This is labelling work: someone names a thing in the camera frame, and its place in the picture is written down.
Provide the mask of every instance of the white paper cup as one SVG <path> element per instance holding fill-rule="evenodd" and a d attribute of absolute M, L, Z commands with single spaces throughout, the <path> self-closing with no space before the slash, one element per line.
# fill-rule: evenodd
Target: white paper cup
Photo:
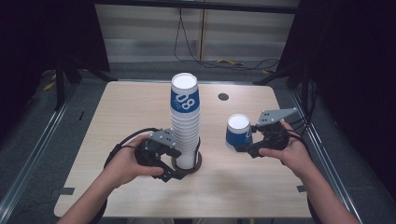
<path fill-rule="evenodd" d="M 184 148 L 196 147 L 199 143 L 199 138 L 191 139 L 189 141 L 175 140 L 175 143 L 177 147 L 184 147 Z"/>
<path fill-rule="evenodd" d="M 199 135 L 199 130 L 200 130 L 199 126 L 196 126 L 195 128 L 191 128 L 188 130 L 173 129 L 173 136 L 176 138 L 195 136 L 195 135 Z"/>
<path fill-rule="evenodd" d="M 199 114 L 197 78 L 190 73 L 180 73 L 172 78 L 171 113 L 180 119 L 191 119 Z"/>
<path fill-rule="evenodd" d="M 172 120 L 172 128 L 175 130 L 175 132 L 196 130 L 197 128 L 199 128 L 199 124 L 199 120 L 195 121 L 195 123 L 188 124 L 181 124 Z"/>
<path fill-rule="evenodd" d="M 235 114 L 228 118 L 226 145 L 231 150 L 235 146 L 248 146 L 252 144 L 253 139 L 250 130 L 250 120 L 243 114 Z"/>
<path fill-rule="evenodd" d="M 200 118 L 200 114 L 201 114 L 201 108 L 198 107 L 197 110 L 198 110 L 197 113 L 194 113 L 194 114 L 189 114 L 189 115 L 181 114 L 180 115 L 171 107 L 171 109 L 170 109 L 171 119 L 178 123 L 195 122 L 196 120 L 198 120 Z"/>
<path fill-rule="evenodd" d="M 191 141 L 191 140 L 199 138 L 199 130 L 194 133 L 189 133 L 189 134 L 186 134 L 186 133 L 174 134 L 174 138 L 178 142 Z"/>
<path fill-rule="evenodd" d="M 177 148 L 177 150 L 182 151 L 182 156 L 183 158 L 187 158 L 187 157 L 194 157 L 194 151 L 195 151 L 196 147 L 190 147 L 190 148 L 186 148 L 186 147 L 179 147 Z"/>
<path fill-rule="evenodd" d="M 188 156 L 184 156 L 181 155 L 179 156 L 176 161 L 177 161 L 177 166 L 180 167 L 181 169 L 191 169 L 192 167 L 194 167 L 195 163 L 198 161 L 198 157 L 196 157 L 195 159 L 195 153 L 193 153 L 192 155 L 188 155 Z"/>

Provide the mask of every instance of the blue cup label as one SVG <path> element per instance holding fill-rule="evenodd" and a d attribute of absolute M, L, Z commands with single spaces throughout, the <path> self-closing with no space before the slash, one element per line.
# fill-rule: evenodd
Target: blue cup label
<path fill-rule="evenodd" d="M 171 106 L 179 113 L 190 113 L 199 106 L 198 90 L 192 94 L 177 94 L 171 91 Z"/>
<path fill-rule="evenodd" d="M 253 142 L 251 130 L 247 133 L 232 133 L 227 129 L 226 140 L 231 146 L 248 146 Z"/>

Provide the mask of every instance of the tabletop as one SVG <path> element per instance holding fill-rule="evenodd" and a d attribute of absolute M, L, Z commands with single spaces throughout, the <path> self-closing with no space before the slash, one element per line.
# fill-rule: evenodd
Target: tabletop
<path fill-rule="evenodd" d="M 202 84 L 201 168 L 167 183 L 139 176 L 113 191 L 104 217 L 310 217 L 302 182 L 272 158 L 251 159 L 227 148 L 227 119 L 245 114 L 255 123 L 263 110 L 279 109 L 270 87 Z M 110 82 L 92 118 L 54 209 L 61 217 L 100 174 L 111 149 L 144 128 L 170 128 L 171 83 Z M 220 100 L 226 93 L 229 99 Z M 253 134 L 253 142 L 262 140 Z M 163 161 L 171 166 L 170 158 Z"/>

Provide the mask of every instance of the wall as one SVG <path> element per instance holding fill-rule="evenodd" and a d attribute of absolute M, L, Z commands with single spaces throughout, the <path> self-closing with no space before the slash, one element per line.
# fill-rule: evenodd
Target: wall
<path fill-rule="evenodd" d="M 297 7 L 298 0 L 213 2 Z M 108 59 L 114 62 L 174 61 L 179 25 L 176 8 L 96 5 Z M 191 51 L 197 59 L 280 58 L 293 15 L 182 9 Z M 177 56 L 190 59 L 180 26 Z"/>

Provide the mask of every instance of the person's right hand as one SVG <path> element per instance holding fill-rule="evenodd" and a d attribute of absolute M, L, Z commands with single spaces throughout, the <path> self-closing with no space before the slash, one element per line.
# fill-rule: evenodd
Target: person's right hand
<path fill-rule="evenodd" d="M 292 130 L 291 126 L 285 122 L 280 121 L 286 130 Z M 309 158 L 305 146 L 299 140 L 291 137 L 289 144 L 283 150 L 275 150 L 270 148 L 261 148 L 259 153 L 266 157 L 272 157 L 281 160 L 287 167 L 289 167 L 297 177 L 309 171 L 314 163 Z"/>
<path fill-rule="evenodd" d="M 127 146 L 138 147 L 142 141 L 148 138 L 147 135 L 138 135 Z M 163 168 L 140 165 L 134 156 L 134 148 L 123 147 L 114 156 L 100 176 L 111 183 L 113 188 L 129 183 L 139 175 L 161 175 Z"/>

